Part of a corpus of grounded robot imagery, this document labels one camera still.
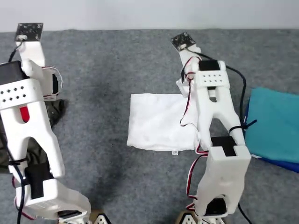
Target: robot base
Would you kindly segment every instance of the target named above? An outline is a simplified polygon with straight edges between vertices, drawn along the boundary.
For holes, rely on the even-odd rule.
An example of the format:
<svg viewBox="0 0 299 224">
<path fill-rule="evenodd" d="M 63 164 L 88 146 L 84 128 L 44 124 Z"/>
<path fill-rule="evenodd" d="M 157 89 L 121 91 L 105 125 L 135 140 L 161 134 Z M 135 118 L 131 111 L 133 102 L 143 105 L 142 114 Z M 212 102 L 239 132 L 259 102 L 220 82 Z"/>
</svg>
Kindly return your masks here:
<svg viewBox="0 0 299 224">
<path fill-rule="evenodd" d="M 221 218 L 204 218 L 198 219 L 192 211 L 183 211 L 179 215 L 175 224 L 225 224 Z"/>
</svg>

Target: gray carpet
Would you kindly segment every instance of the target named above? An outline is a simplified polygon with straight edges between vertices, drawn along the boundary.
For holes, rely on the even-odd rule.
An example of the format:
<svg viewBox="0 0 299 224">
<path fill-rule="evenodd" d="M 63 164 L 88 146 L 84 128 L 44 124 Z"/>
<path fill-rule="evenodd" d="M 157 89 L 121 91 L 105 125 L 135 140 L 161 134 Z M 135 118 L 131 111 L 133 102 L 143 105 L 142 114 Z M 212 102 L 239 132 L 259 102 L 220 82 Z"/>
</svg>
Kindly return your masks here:
<svg viewBox="0 0 299 224">
<path fill-rule="evenodd" d="M 179 93 L 175 81 L 182 67 L 170 38 L 177 30 L 44 32 L 47 65 L 64 77 L 61 97 L 69 100 L 55 126 L 66 175 L 62 180 L 86 195 L 94 209 L 104 209 L 113 224 L 172 224 L 190 203 L 185 195 L 194 152 L 172 156 L 126 146 L 131 93 Z M 244 73 L 250 89 L 264 86 L 299 94 L 299 30 L 190 30 L 202 52 Z M 0 62 L 14 47 L 13 33 L 0 34 Z M 236 110 L 241 79 L 229 73 Z M 212 135 L 223 133 L 215 123 Z M 196 190 L 205 169 L 198 163 Z M 241 199 L 256 224 L 296 223 L 299 175 L 253 159 Z M 1 223 L 16 223 L 9 175 L 0 178 Z M 227 218 L 245 224 L 239 211 Z"/>
</svg>

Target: white plastic bracket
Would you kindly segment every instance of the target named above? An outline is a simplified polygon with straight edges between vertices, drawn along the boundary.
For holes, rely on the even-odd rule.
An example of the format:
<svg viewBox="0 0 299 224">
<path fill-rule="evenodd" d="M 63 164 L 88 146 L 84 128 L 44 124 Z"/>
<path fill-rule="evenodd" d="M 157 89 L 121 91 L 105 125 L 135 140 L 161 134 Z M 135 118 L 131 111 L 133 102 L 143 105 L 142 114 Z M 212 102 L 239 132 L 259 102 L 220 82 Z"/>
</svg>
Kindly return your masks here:
<svg viewBox="0 0 299 224">
<path fill-rule="evenodd" d="M 43 181 L 44 196 L 36 199 L 31 198 L 30 185 L 25 186 L 25 207 L 33 214 L 45 219 L 59 219 L 58 211 L 76 210 L 82 214 L 59 219 L 61 223 L 67 222 L 72 224 L 91 224 L 89 215 L 91 212 L 88 198 L 80 194 L 78 191 L 65 187 L 56 179 Z M 20 205 L 21 187 L 16 189 L 17 205 Z"/>
<path fill-rule="evenodd" d="M 24 41 L 18 50 L 22 61 L 30 59 L 40 67 L 45 66 L 45 56 L 40 41 Z"/>
<path fill-rule="evenodd" d="M 21 118 L 20 107 L 23 106 L 27 106 L 30 115 L 27 123 Z M 26 157 L 28 140 L 32 137 L 46 152 L 53 176 L 57 178 L 64 175 L 59 144 L 51 129 L 42 90 L 37 80 L 29 78 L 1 85 L 0 113 L 8 148 L 14 160 Z M 20 181 L 15 168 L 9 166 L 9 170 Z"/>
</svg>

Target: red wire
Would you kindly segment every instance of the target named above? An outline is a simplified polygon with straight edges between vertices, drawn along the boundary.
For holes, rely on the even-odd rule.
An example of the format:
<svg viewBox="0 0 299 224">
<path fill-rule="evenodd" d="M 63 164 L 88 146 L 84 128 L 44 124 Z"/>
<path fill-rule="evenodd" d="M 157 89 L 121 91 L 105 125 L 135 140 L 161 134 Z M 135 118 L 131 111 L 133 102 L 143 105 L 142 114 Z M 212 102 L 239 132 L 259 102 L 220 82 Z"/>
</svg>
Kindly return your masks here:
<svg viewBox="0 0 299 224">
<path fill-rule="evenodd" d="M 186 113 L 187 113 L 187 111 L 188 111 L 189 104 L 190 104 L 190 98 L 191 98 L 191 82 L 189 82 L 189 93 L 188 93 L 188 99 L 187 99 L 187 104 L 186 104 L 185 112 L 184 112 L 184 114 L 183 114 L 182 119 L 179 121 L 179 124 L 180 124 L 182 127 L 185 127 L 186 125 L 188 125 L 188 124 L 184 124 L 184 125 L 182 125 L 182 120 L 184 119 L 184 116 L 186 115 Z"/>
<path fill-rule="evenodd" d="M 14 200 L 14 205 L 15 205 L 15 208 L 16 208 L 17 210 L 19 210 L 19 208 L 18 208 L 18 206 L 17 206 L 17 201 L 16 201 L 16 199 Z M 29 219 L 29 220 L 31 220 L 31 221 L 35 220 L 33 217 L 27 215 L 25 212 L 22 212 L 22 215 L 23 215 L 25 218 L 27 218 L 27 219 Z"/>
<path fill-rule="evenodd" d="M 191 165 L 190 167 L 190 170 L 189 170 L 189 174 L 188 174 L 188 180 L 187 180 L 187 187 L 186 187 L 186 194 L 189 198 L 191 199 L 195 199 L 197 200 L 197 197 L 196 196 L 193 196 L 193 195 L 190 195 L 189 192 L 190 192 L 190 185 L 191 185 L 191 179 L 192 179 L 192 173 L 193 173 L 193 170 L 194 170 L 194 167 L 197 163 L 197 161 L 201 158 L 201 157 L 207 157 L 208 154 L 202 154 L 200 155 Z"/>
</svg>

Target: black wire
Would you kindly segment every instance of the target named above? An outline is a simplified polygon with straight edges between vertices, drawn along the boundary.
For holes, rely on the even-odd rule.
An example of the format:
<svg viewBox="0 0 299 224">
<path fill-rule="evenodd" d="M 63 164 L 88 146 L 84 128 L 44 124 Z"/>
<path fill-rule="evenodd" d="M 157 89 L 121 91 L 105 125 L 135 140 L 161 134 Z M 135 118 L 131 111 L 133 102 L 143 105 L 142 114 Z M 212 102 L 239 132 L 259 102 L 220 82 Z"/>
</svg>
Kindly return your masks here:
<svg viewBox="0 0 299 224">
<path fill-rule="evenodd" d="M 11 52 L 10 56 L 9 56 L 9 60 L 8 62 L 11 62 L 14 58 L 15 53 L 17 52 L 18 48 L 22 45 L 24 41 L 21 40 L 20 44 L 18 46 L 15 47 L 15 49 L 13 50 L 13 52 Z"/>
<path fill-rule="evenodd" d="M 2 133 L 0 133 L 0 140 L 2 141 L 3 147 L 6 149 L 6 151 L 8 153 L 10 161 L 14 161 L 13 155 L 11 154 L 10 150 L 8 149 L 7 141 Z M 21 224 L 22 211 L 24 208 L 24 201 L 25 201 L 25 183 L 23 180 L 23 175 L 20 172 L 20 169 L 18 168 L 18 166 L 16 164 L 13 164 L 13 167 L 15 168 L 15 170 L 20 178 L 20 181 L 21 181 L 21 202 L 20 202 L 20 207 L 18 210 L 18 218 L 17 218 L 17 224 Z"/>
<path fill-rule="evenodd" d="M 202 53 L 198 53 L 198 52 L 194 52 L 194 51 L 191 51 L 189 49 L 186 49 L 188 50 L 189 52 L 192 52 L 194 54 L 197 54 L 198 56 L 200 57 L 205 57 L 209 60 L 215 60 L 213 59 L 212 57 L 208 56 L 208 55 L 204 55 Z M 244 95 L 245 95 L 245 91 L 246 91 L 246 86 L 247 86 L 247 83 L 246 83 L 246 78 L 245 76 L 240 72 L 238 71 L 237 69 L 234 69 L 228 65 L 226 65 L 226 68 L 231 70 L 231 71 L 234 71 L 235 73 L 237 73 L 241 78 L 242 78 L 242 81 L 243 81 L 243 89 L 242 89 L 242 93 L 241 93 L 241 98 L 240 98 L 240 108 L 239 108 L 239 118 L 240 118 L 240 123 L 241 125 L 244 124 L 244 117 L 243 117 L 243 102 L 244 102 Z"/>
<path fill-rule="evenodd" d="M 243 209 L 241 208 L 240 203 L 238 203 L 238 209 L 240 210 L 241 214 L 243 215 L 243 217 L 247 220 L 247 222 L 249 224 L 252 224 L 251 220 L 247 217 L 247 215 L 244 213 Z"/>
<path fill-rule="evenodd" d="M 208 224 L 210 224 L 208 221 L 204 220 L 203 218 L 201 220 L 204 221 L 204 222 L 206 222 L 206 223 L 208 223 Z"/>
</svg>

